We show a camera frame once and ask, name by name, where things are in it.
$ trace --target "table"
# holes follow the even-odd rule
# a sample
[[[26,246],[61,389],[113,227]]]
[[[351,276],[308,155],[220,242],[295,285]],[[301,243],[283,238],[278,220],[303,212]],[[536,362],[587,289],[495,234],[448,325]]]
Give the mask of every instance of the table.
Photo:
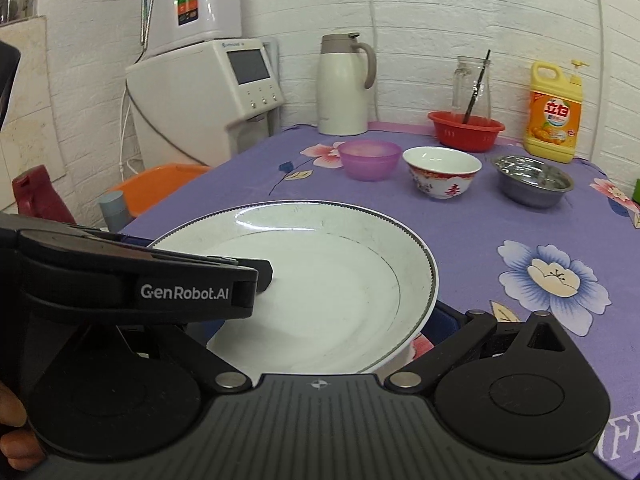
[[[429,136],[381,131],[359,138],[404,149],[437,144]],[[606,176],[585,160],[562,165],[575,189],[555,208],[533,210],[500,193],[491,165],[496,156],[524,150],[495,146],[478,155],[483,168],[465,194],[439,201],[415,188],[402,161],[384,182],[356,182],[300,154],[340,140],[346,139],[294,126],[187,184],[125,232],[157,238],[199,216],[266,200],[332,200],[390,215],[431,248],[439,299],[460,312],[482,308],[525,320],[531,310],[551,307],[609,391],[611,418],[597,455],[628,478],[640,472],[640,230],[591,186]],[[287,162],[313,173],[284,180],[279,166]]]

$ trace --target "finger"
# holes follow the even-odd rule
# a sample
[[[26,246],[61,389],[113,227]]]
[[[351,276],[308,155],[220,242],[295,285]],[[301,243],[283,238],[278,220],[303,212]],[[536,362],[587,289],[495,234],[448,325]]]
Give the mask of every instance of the finger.
[[[41,458],[9,458],[7,462],[11,467],[17,469],[18,471],[28,471],[36,467],[40,462],[42,462]]]
[[[0,451],[7,458],[44,458],[33,431],[15,430],[0,438]]]
[[[27,422],[27,412],[14,393],[0,383],[0,424],[20,428]]]

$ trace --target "white porcelain bowl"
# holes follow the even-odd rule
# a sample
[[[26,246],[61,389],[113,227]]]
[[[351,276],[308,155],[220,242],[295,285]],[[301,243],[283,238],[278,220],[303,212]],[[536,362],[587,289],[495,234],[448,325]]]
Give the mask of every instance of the white porcelain bowl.
[[[434,198],[464,193],[482,169],[473,155],[439,146],[419,146],[402,154],[418,189]]]

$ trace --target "green object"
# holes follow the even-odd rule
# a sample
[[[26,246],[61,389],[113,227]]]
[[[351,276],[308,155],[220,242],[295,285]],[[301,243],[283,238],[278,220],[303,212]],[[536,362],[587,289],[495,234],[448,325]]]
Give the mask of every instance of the green object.
[[[640,178],[636,180],[636,188],[634,189],[634,195],[632,196],[634,202],[640,204]]]

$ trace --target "black stick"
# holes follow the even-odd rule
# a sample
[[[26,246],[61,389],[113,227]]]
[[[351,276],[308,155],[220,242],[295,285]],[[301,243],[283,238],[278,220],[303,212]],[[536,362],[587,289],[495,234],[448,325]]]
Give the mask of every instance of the black stick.
[[[480,77],[478,77],[478,82],[474,86],[474,93],[471,96],[471,100],[469,101],[469,106],[466,107],[465,118],[462,121],[463,124],[467,124],[469,122],[469,117],[471,117],[471,110],[474,109],[474,105],[476,104],[476,99],[478,99],[478,92],[480,91],[480,83],[482,83],[482,78],[484,77],[484,71],[486,70],[486,64],[489,61],[490,55],[491,55],[491,49],[486,51],[486,57],[484,58],[484,63],[482,64]]]

